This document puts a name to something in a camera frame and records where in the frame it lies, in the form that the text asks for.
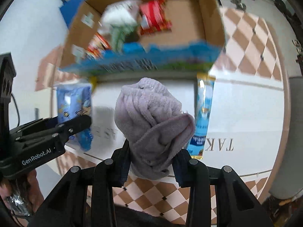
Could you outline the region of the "operator left hand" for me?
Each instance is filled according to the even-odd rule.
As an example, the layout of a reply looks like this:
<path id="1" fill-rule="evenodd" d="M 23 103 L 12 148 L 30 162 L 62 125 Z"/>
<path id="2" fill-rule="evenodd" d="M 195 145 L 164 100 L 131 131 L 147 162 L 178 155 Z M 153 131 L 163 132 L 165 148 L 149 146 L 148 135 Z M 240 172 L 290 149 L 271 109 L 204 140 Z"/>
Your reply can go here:
<path id="1" fill-rule="evenodd" d="M 19 179 L 3 178 L 1 199 L 17 226 L 27 226 L 44 201 L 37 180 L 37 171 L 33 170 Z"/>

